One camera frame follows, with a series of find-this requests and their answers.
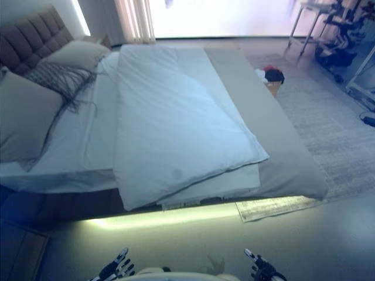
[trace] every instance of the wall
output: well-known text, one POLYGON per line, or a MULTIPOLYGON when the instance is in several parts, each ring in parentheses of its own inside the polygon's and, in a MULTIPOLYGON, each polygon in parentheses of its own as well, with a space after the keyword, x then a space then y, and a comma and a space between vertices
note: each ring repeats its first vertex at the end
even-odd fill
POLYGON ((71 0, 0 0, 0 25, 37 10, 45 4, 52 4, 73 37, 84 35, 71 0))
POLYGON ((111 45, 125 42, 114 0, 79 0, 79 4, 92 36, 107 35, 111 45))

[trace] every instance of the red cloth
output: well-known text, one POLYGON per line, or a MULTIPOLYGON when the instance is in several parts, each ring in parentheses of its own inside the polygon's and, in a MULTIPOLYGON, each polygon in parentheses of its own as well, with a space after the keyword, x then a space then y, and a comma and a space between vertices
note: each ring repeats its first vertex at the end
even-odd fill
POLYGON ((271 69, 276 69, 276 70, 282 72, 280 69, 278 69, 278 68, 276 68, 272 65, 269 65, 269 66, 266 66, 266 67, 263 68, 264 71, 271 70, 271 69))

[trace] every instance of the black cloth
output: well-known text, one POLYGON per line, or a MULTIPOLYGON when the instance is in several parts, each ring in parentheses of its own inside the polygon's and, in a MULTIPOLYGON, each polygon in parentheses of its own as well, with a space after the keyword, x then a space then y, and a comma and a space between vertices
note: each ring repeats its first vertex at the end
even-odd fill
POLYGON ((283 73, 278 69, 267 70, 265 72, 265 78, 268 80, 268 82, 281 81, 281 84, 283 84, 285 80, 283 73))

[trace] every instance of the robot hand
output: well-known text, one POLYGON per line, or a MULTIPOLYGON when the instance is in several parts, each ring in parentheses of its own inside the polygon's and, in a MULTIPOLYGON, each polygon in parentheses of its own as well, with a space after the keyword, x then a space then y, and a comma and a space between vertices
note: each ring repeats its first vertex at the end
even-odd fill
POLYGON ((132 276, 135 274, 134 264, 130 264, 130 259, 125 260, 128 248, 125 248, 118 256, 109 264, 107 264, 97 277, 91 278, 89 281, 112 281, 117 278, 132 276))
POLYGON ((281 273, 276 271, 276 268, 274 268, 272 264, 267 262, 260 255, 255 257, 249 249, 245 249, 245 255, 255 262, 256 266, 252 267, 255 273, 251 274, 254 281, 287 281, 281 273))

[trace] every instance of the nightstand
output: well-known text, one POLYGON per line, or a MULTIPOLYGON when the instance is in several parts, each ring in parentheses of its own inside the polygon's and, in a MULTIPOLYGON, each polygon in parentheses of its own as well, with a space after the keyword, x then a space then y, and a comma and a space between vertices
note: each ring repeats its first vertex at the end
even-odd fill
POLYGON ((0 279, 35 280, 49 236, 6 222, 1 222, 0 233, 0 279))

